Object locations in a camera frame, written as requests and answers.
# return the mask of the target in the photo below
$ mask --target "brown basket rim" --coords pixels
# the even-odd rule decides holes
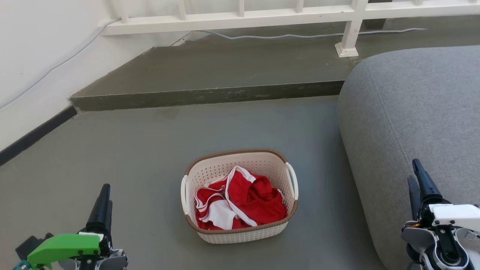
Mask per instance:
[[[200,229],[197,225],[195,225],[195,223],[193,223],[193,221],[192,221],[192,219],[190,218],[189,215],[185,215],[185,218],[187,219],[187,222],[190,225],[190,227],[192,227],[198,233],[202,233],[202,234],[212,235],[212,234],[247,233],[247,232],[258,231],[258,230],[262,230],[262,229],[268,229],[268,228],[275,227],[275,226],[278,226],[278,225],[281,225],[283,223],[288,222],[290,219],[293,218],[293,216],[295,215],[295,212],[297,212],[298,203],[299,203],[299,201],[295,200],[293,202],[292,211],[290,211],[290,213],[288,214],[287,217],[285,217],[284,219],[282,219],[280,221],[275,221],[275,222],[269,223],[269,224],[263,224],[263,225],[259,225],[259,226],[241,228],[241,229],[214,230],[214,231],[205,230],[205,229]]]
[[[287,162],[287,159],[280,153],[278,153],[275,150],[272,149],[267,149],[267,148],[253,148],[253,149],[240,149],[240,150],[231,150],[231,151],[224,151],[224,152],[219,152],[211,155],[207,155],[201,158],[198,158],[194,160],[190,165],[188,166],[187,170],[185,171],[185,175],[188,175],[192,168],[198,163],[203,160],[207,159],[212,159],[212,158],[217,158],[221,156],[229,156],[229,155],[235,155],[235,154],[247,154],[247,153],[270,153],[278,156],[284,163]]]
[[[194,160],[190,166],[188,166],[187,171],[185,172],[185,175],[188,175],[192,168],[198,163],[203,160],[211,159],[211,158],[216,158],[216,157],[221,157],[221,156],[228,156],[228,155],[234,155],[234,154],[246,154],[246,153],[270,153],[278,156],[283,162],[287,162],[287,159],[280,153],[278,153],[275,150],[272,149],[267,149],[267,148],[252,148],[252,149],[240,149],[240,150],[231,150],[231,151],[224,151],[224,152],[219,152],[216,154],[211,154],[207,155],[204,157],[201,157],[199,159]],[[297,207],[298,207],[298,200],[295,200],[293,202],[293,207],[292,211],[282,220],[280,221],[275,221],[273,223],[269,224],[264,224],[264,225],[259,225],[259,226],[254,226],[254,227],[249,227],[249,228],[242,228],[242,229],[233,229],[233,230],[205,230],[199,228],[195,223],[193,223],[192,219],[190,218],[189,215],[185,215],[185,218],[187,219],[188,224],[190,227],[192,227],[194,230],[196,230],[198,233],[202,234],[230,234],[230,233],[247,233],[247,232],[252,232],[252,231],[257,231],[257,230],[262,230],[262,229],[267,229],[271,227],[275,227],[278,225],[281,225],[283,223],[288,222],[294,215],[295,212],[297,212]]]

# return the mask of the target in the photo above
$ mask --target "robotic arm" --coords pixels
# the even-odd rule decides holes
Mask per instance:
[[[13,270],[52,269],[58,261],[65,270],[125,270],[128,258],[112,246],[110,185],[105,184],[96,199],[85,228],[77,234],[48,233],[45,239],[30,236],[15,251],[20,263]]]
[[[447,201],[420,161],[412,164],[418,179],[417,184],[414,176],[408,178],[413,220],[405,223],[401,234],[408,255],[422,270],[474,270],[459,239],[480,231],[480,209]]]

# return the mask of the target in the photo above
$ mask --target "green robot arm part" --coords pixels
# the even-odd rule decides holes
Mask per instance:
[[[51,263],[59,260],[78,257],[80,255],[94,255],[100,250],[98,235],[89,234],[58,234],[45,240],[32,253],[28,261],[33,270],[42,266],[51,269]]]

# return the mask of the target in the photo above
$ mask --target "dark step edge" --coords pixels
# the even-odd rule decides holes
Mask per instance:
[[[9,147],[5,148],[2,152],[0,152],[0,166],[18,156],[23,151],[27,150],[27,148],[39,141],[41,138],[43,138],[43,136],[52,132],[54,129],[75,115],[77,115],[77,111],[73,106],[70,106],[54,116],[52,119],[41,124],[38,128],[20,138],[18,141],[14,142]]]
[[[172,107],[268,99],[334,96],[340,93],[343,83],[344,81],[328,81],[286,85],[113,94],[71,97],[70,101],[80,111]]]

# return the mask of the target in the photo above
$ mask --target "white metal railing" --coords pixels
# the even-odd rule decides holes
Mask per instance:
[[[350,5],[325,7],[304,7],[304,0],[292,0],[296,1],[295,9],[261,11],[245,11],[245,0],[237,0],[238,12],[207,14],[187,14],[185,0],[178,0],[177,16],[129,18],[123,0],[115,1],[120,9],[121,21],[105,27],[102,32],[104,36],[347,22],[342,42],[335,45],[339,57],[358,56],[355,43],[363,20],[480,14],[480,0],[412,0],[387,3],[352,0]]]

